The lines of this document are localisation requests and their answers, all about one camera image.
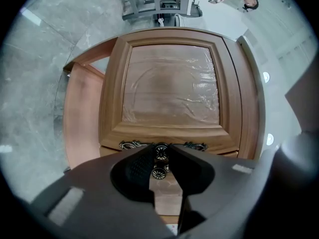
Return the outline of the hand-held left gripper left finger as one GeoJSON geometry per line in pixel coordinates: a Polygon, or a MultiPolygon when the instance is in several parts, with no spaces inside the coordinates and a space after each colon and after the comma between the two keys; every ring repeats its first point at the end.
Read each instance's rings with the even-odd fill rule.
{"type": "Polygon", "coordinates": [[[84,162],[44,189],[30,204],[58,239],[168,239],[149,189],[152,146],[84,162]]]}

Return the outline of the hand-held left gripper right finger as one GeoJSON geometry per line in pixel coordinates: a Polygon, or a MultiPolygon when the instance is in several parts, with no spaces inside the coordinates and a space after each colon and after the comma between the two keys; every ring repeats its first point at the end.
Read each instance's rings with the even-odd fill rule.
{"type": "Polygon", "coordinates": [[[170,145],[169,167],[183,191],[178,235],[248,235],[264,188],[264,158],[230,158],[170,145]]]}

